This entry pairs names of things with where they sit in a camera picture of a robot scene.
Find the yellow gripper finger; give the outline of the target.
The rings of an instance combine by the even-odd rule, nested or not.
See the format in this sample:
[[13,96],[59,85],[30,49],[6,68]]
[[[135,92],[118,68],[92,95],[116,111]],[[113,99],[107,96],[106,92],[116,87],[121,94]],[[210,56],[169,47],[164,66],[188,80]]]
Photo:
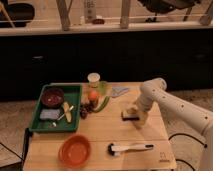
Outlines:
[[147,112],[138,112],[137,116],[139,117],[139,119],[135,122],[135,124],[137,126],[143,126],[148,118],[148,113]]
[[126,110],[126,113],[128,115],[136,115],[137,114],[137,108],[135,106],[130,107]]

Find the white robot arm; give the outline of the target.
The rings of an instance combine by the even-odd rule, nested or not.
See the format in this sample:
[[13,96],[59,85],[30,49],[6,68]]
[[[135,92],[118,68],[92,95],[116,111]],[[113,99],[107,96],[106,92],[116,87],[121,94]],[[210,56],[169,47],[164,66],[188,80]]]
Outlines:
[[124,115],[139,117],[144,124],[154,102],[178,115],[205,138],[207,147],[203,150],[199,171],[213,171],[213,112],[167,93],[166,88],[167,83],[162,78],[142,82],[139,97]]

